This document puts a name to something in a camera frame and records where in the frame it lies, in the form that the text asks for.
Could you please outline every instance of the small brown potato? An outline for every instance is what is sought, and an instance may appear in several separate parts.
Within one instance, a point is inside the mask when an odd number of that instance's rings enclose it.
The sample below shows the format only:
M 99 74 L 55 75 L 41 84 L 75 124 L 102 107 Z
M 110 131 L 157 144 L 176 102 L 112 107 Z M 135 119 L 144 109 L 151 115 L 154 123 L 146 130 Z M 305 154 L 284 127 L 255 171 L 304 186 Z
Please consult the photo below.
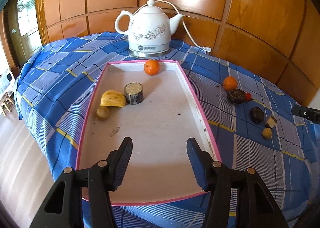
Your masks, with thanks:
M 264 128 L 263 131 L 262 131 L 262 136 L 263 136 L 266 140 L 270 139 L 271 136 L 272 136 L 272 131 L 271 131 L 271 129 L 270 129 L 270 128 Z
M 107 106 L 101 106 L 96 111 L 96 116 L 99 120 L 106 120 L 109 118 L 109 109 Z

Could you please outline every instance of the bolt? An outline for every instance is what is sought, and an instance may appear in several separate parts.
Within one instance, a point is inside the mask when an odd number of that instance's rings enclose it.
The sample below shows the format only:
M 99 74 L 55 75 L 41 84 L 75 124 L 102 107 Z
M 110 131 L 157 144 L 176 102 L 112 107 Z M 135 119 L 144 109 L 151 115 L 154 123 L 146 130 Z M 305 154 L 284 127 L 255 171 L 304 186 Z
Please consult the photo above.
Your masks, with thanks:
M 66 167 L 63 172 L 69 174 L 72 171 L 72 167 Z
M 214 161 L 214 162 L 212 163 L 212 165 L 213 165 L 214 167 L 221 167 L 221 162 L 220 162 L 220 161 Z
M 107 165 L 107 162 L 105 160 L 101 160 L 98 162 L 99 167 L 105 167 Z
M 247 168 L 247 172 L 248 172 L 249 174 L 254 174 L 254 173 L 256 173 L 256 171 L 255 171 L 255 169 L 254 169 L 253 167 L 248 167 L 248 168 Z

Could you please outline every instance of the power cord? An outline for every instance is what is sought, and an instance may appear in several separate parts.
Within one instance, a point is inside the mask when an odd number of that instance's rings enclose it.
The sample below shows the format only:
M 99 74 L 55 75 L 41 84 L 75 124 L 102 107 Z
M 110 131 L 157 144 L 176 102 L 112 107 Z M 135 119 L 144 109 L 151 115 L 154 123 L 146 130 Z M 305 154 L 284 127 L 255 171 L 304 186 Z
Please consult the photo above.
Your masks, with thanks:
M 157 1 L 155 1 L 155 2 L 164 2 L 164 3 L 170 4 L 170 5 L 175 9 L 176 13 L 177 13 L 177 14 L 180 14 L 180 12 L 178 11 L 178 9 L 177 9 L 177 8 L 175 7 L 175 5 L 173 5 L 171 2 L 164 1 L 164 0 L 157 0 Z M 147 4 L 145 4 L 145 5 L 141 6 L 140 8 L 138 8 L 138 9 L 135 11 L 134 15 L 135 15 L 141 8 L 143 8 L 143 7 L 145 7 L 145 6 L 147 6 Z M 191 37 L 190 32 L 189 32 L 189 30 L 187 29 L 187 26 L 186 26 L 186 24 L 184 23 L 183 19 L 182 19 L 182 25 L 183 25 L 184 29 L 186 30 L 186 33 L 188 34 L 188 36 L 189 36 L 189 38 L 191 39 L 191 41 L 192 41 L 193 44 L 195 44 L 197 47 L 199 47 L 200 49 L 204 50 L 205 52 L 211 52 L 211 48 L 210 48 L 210 47 L 207 47 L 207 46 L 204 46 L 204 47 L 199 46 L 199 45 L 193 40 L 193 38 Z

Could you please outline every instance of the pink tray rim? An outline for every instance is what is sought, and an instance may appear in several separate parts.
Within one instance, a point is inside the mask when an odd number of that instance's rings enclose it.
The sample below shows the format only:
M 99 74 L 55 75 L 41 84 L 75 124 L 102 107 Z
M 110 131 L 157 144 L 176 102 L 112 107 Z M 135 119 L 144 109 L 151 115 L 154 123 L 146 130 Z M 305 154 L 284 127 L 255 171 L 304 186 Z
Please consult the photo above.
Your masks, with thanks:
M 115 61 L 115 62 L 108 62 L 106 63 L 105 67 L 103 68 L 102 72 L 100 75 L 103 75 L 104 71 L 106 70 L 107 66 L 108 65 L 114 65 L 114 64 L 124 64 L 124 63 L 145 63 L 147 62 L 148 60 L 130 60 L 130 61 Z M 209 137 L 211 139 L 211 143 L 212 143 L 212 146 L 213 146 L 213 149 L 214 149 L 214 152 L 216 154 L 216 157 L 217 157 L 217 160 L 222 162 L 221 161 L 221 157 L 220 157 L 220 153 L 219 153 L 219 150 L 218 150 L 218 146 L 217 146 L 217 143 L 216 143 L 216 140 L 215 138 L 213 137 L 213 134 L 212 134 L 212 131 L 211 131 L 211 128 L 209 126 L 209 123 L 208 123 L 208 120 L 207 118 L 205 117 L 205 114 L 204 114 L 204 111 L 202 110 L 202 107 L 200 105 L 200 102 L 196 96 L 196 93 L 194 92 L 190 82 L 189 82 L 189 79 L 187 78 L 186 74 L 184 73 L 182 67 L 180 66 L 179 62 L 176 61 L 176 60 L 158 60 L 159 62 L 164 62 L 164 63 L 176 63 L 177 66 L 179 67 L 180 71 L 182 72 L 185 80 L 186 80 L 186 83 L 188 84 L 188 87 L 193 95 L 193 98 L 195 99 L 196 101 L 196 105 L 198 106 L 199 108 L 199 112 L 204 120 L 204 125 L 207 129 L 207 132 L 209 134 Z M 83 126 L 82 126 L 82 129 L 81 129 L 81 136 L 80 136 L 80 142 L 79 142 L 79 145 L 78 145 L 78 152 L 77 152 L 77 157 L 76 157 L 76 169 L 75 170 L 79 170 L 79 165 L 80 165 L 80 156 L 81 156 L 81 150 L 82 150 L 82 144 L 83 144 L 83 139 L 84 139 L 84 127 L 86 126 L 87 124 L 87 120 L 88 120 L 88 117 L 89 117 L 89 111 L 91 109 L 91 105 L 92 105 L 92 99 L 93 97 L 95 96 L 95 93 L 96 93 L 96 90 L 97 90 L 97 86 L 99 85 L 99 82 L 100 82 L 101 78 L 99 77 L 98 79 L 98 82 L 97 82 L 97 85 L 92 93 L 92 97 L 90 99 L 90 103 L 89 103 L 89 107 L 87 109 L 87 112 L 85 114 L 85 119 L 84 119 L 84 123 L 83 123 Z M 174 198 L 174 199 L 169 199 L 169 200 L 163 200 L 163 201 L 154 201 L 154 202 L 143 202 L 143 203 L 111 203 L 113 206 L 142 206 L 142 205 L 156 205 L 156 204 L 165 204 L 165 203 L 171 203 L 171 202 L 175 202 L 175 201 L 180 201 L 180 200 L 184 200 L 184 199 L 189 199 L 189 198 L 192 198 L 192 197 L 195 197 L 195 196 L 199 196 L 199 195 L 203 195 L 205 192 L 199 192 L 199 193 L 195 193 L 195 194 L 192 194 L 192 195 L 188 195 L 188 196 L 183 196 L 183 197 L 178 197 L 178 198 Z

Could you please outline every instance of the door glass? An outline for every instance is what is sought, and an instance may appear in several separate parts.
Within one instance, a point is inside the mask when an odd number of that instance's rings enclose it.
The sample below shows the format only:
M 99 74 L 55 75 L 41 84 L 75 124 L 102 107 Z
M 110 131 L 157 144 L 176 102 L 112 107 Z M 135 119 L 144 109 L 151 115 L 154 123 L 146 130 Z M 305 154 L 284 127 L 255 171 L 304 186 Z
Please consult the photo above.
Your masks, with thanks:
M 35 0 L 18 0 L 18 23 L 21 36 L 38 27 Z

